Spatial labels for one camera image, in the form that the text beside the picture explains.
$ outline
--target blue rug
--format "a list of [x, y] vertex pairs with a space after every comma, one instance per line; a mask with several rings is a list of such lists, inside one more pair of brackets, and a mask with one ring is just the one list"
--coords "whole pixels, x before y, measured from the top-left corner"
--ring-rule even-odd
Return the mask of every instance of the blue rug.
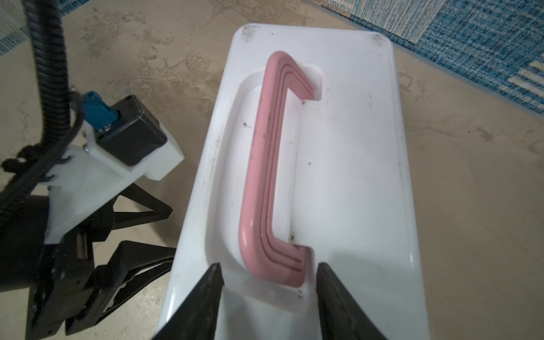
[[[60, 14], [65, 16], [89, 0], [59, 0]], [[20, 0], [0, 4], [0, 55], [28, 39], [28, 28]]]
[[544, 0], [312, 0], [544, 114]]

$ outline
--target concrete floor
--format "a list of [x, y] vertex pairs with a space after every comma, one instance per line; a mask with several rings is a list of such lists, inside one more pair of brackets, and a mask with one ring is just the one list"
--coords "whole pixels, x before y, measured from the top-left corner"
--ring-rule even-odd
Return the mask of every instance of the concrete floor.
[[[231, 37], [249, 22], [357, 29], [305, 0], [92, 0], [64, 17], [70, 82], [108, 103], [137, 94], [186, 156], [138, 181], [170, 219], [114, 231], [98, 263], [122, 239], [176, 245]], [[400, 49], [397, 69], [432, 338], [544, 338], [544, 120]], [[0, 74], [5, 159], [40, 136], [29, 42]], [[71, 338], [151, 338], [167, 281]], [[27, 294], [0, 294], [1, 339], [24, 339]]]

